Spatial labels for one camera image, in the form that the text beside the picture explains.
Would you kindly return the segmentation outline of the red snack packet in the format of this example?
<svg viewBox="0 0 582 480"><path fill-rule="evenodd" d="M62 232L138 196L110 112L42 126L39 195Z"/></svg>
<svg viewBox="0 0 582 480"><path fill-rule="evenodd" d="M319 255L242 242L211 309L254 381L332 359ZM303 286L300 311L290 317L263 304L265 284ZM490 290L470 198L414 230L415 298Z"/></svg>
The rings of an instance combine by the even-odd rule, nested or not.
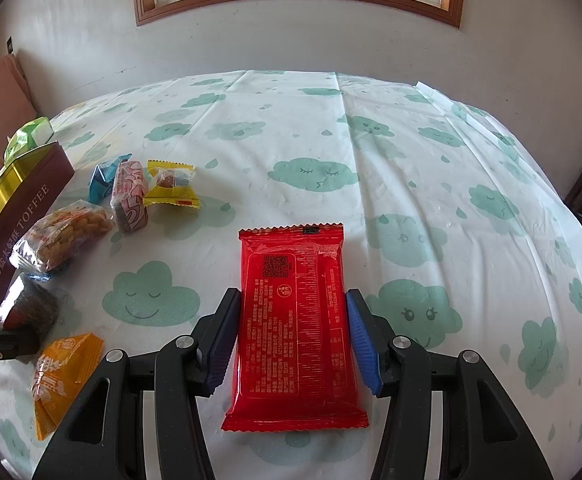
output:
<svg viewBox="0 0 582 480"><path fill-rule="evenodd" d="M342 271L340 223L242 230L233 400L221 428L365 428Z"/></svg>

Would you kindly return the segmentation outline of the pink white snack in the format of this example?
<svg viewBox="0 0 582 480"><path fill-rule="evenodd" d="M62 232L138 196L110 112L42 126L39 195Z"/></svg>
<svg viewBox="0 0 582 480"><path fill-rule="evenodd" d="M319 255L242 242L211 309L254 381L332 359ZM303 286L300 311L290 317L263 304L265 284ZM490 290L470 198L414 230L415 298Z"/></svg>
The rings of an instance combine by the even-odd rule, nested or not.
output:
<svg viewBox="0 0 582 480"><path fill-rule="evenodd" d="M125 160L117 166L110 205L117 229L123 234L147 225L148 213L143 203L147 191L147 180L140 162Z"/></svg>

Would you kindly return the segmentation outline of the dark seaweed snack packet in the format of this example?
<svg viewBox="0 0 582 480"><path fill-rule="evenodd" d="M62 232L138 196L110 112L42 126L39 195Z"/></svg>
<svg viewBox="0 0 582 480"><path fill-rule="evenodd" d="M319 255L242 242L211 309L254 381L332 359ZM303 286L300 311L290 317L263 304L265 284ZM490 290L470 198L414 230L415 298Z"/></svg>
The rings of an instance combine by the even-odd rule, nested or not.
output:
<svg viewBox="0 0 582 480"><path fill-rule="evenodd" d="M34 334L39 342L44 342L56 324L59 312L56 296L26 274L20 274L0 304L0 330L25 330Z"/></svg>

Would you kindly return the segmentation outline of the orange snack packet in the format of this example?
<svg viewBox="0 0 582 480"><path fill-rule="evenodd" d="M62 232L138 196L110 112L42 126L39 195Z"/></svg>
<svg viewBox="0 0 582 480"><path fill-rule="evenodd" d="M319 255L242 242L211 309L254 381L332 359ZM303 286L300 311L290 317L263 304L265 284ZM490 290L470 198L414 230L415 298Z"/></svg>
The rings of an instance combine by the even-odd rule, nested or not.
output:
<svg viewBox="0 0 582 480"><path fill-rule="evenodd" d="M98 366L104 341L93 333L57 339L39 356L32 397L36 438L44 441Z"/></svg>

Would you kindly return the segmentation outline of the gold toffee tin box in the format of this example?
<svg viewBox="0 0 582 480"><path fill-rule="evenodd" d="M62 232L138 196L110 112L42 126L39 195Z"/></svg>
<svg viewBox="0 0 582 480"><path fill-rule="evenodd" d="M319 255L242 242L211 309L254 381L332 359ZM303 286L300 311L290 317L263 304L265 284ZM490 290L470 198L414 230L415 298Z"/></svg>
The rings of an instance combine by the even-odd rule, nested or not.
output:
<svg viewBox="0 0 582 480"><path fill-rule="evenodd" d="M9 257L15 243L44 217L74 169L58 142L18 156L0 170L0 301L15 272Z"/></svg>

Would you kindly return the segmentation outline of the fried twists snack bag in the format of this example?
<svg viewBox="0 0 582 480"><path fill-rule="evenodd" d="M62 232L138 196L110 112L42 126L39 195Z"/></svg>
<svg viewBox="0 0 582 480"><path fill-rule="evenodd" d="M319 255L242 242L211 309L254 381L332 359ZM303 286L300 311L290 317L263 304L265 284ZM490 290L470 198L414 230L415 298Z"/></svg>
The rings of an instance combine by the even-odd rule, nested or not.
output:
<svg viewBox="0 0 582 480"><path fill-rule="evenodd" d="M108 233L113 224L106 209L76 200L33 224L14 244L9 262L20 270L53 273L85 245Z"/></svg>

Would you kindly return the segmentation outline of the blue wrapped candy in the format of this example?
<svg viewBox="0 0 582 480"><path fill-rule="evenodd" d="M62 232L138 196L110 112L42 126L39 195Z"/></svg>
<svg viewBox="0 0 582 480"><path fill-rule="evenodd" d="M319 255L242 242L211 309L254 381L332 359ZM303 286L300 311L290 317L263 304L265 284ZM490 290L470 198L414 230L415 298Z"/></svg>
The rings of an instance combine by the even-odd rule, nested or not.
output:
<svg viewBox="0 0 582 480"><path fill-rule="evenodd" d="M122 162L127 162L130 154L120 155L116 158L100 162L93 168L88 188L88 202L100 204L106 196L112 193L117 167Z"/></svg>

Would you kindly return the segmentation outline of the green tissue pack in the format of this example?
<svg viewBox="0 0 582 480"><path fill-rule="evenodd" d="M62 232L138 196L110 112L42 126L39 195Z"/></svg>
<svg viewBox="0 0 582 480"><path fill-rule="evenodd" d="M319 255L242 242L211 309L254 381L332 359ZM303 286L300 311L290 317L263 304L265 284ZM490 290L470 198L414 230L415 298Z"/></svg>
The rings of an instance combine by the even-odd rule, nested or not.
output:
<svg viewBox="0 0 582 480"><path fill-rule="evenodd" d="M18 156L49 143L53 135L54 130L47 117L42 116L26 122L8 139L3 156L4 164L8 166Z"/></svg>

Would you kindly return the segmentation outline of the yellow wrapped jelly snack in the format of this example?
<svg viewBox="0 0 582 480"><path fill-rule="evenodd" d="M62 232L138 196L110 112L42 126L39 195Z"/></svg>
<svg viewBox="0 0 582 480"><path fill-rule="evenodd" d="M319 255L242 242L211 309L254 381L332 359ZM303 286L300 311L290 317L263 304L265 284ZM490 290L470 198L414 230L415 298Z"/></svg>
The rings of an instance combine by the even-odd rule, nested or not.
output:
<svg viewBox="0 0 582 480"><path fill-rule="evenodd" d="M147 166L150 181L143 205L172 205L199 209L201 200L192 188L195 166L183 162L151 159Z"/></svg>

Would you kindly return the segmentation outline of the cloud pattern tablecloth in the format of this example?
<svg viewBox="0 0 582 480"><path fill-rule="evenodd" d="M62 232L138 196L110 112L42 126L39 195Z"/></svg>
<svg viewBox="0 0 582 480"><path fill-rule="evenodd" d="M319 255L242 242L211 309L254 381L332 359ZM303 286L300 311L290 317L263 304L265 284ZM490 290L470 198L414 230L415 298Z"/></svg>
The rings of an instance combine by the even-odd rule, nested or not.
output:
<svg viewBox="0 0 582 480"><path fill-rule="evenodd" d="M557 479L582 469L582 226L522 142L425 84L238 70L62 110L54 140L83 200L127 155L195 167L199 209L157 205L49 283L51 339L151 352L240 283L246 229L339 223L344 284L428 350L483 356Z"/></svg>

